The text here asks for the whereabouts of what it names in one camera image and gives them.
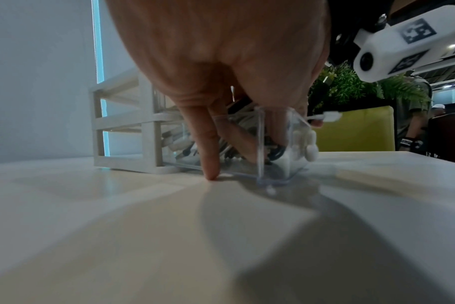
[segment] yellow cushion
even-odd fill
[[[394,110],[379,107],[343,112],[334,123],[316,129],[321,152],[395,151]]]

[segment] white tabletop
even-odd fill
[[[0,303],[455,303],[455,164],[322,153],[274,196],[99,169],[0,165]]]

